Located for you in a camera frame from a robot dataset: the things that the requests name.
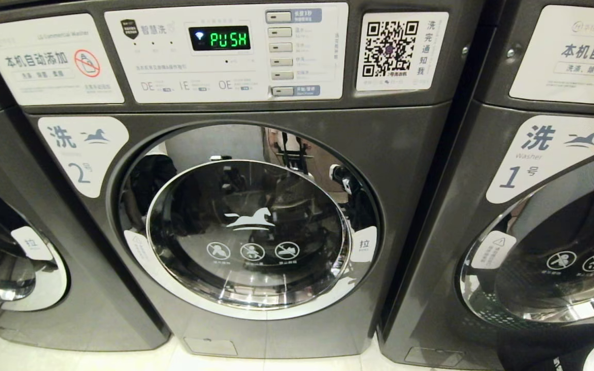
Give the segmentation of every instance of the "washer door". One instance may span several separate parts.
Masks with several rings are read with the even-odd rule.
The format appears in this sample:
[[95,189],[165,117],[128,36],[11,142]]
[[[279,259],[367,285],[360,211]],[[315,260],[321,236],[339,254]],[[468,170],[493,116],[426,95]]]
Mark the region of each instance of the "washer door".
[[365,276],[377,214],[351,167],[255,125],[173,134],[124,182],[125,237],[142,267],[200,308],[246,319],[325,308]]
[[68,272],[54,246],[0,199],[0,308],[40,310],[67,289]]
[[594,317],[594,162],[498,216],[460,274],[469,308],[502,326]]

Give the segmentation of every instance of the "washing machine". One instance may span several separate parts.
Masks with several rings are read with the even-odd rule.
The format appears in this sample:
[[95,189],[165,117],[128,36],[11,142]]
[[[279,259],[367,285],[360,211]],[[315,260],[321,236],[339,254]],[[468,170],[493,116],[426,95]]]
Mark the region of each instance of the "washing machine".
[[412,249],[394,362],[502,369],[497,338],[594,323],[593,1],[505,3]]
[[0,72],[190,352],[356,355],[481,5],[43,5],[0,12]]
[[0,88],[0,337],[65,350],[159,347],[167,327],[74,195],[59,192],[59,169],[31,154],[42,146],[27,140],[1,79]]

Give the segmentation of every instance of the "control panel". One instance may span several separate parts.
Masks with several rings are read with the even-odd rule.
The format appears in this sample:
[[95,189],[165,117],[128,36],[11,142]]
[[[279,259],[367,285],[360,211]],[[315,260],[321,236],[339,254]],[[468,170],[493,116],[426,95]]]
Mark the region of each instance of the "control panel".
[[105,12],[138,103],[342,96],[346,3]]

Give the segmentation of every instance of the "digital display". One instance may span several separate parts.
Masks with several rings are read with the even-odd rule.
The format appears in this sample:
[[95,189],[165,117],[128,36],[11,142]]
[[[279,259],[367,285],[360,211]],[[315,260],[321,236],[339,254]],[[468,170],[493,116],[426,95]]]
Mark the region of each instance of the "digital display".
[[191,46],[195,51],[251,49],[249,27],[189,27]]

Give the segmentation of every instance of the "qr code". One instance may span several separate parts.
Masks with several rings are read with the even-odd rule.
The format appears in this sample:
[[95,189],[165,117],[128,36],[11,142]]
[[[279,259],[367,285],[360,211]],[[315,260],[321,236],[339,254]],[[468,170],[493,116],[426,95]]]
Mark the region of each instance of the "qr code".
[[419,21],[369,22],[364,48],[364,77],[409,71]]

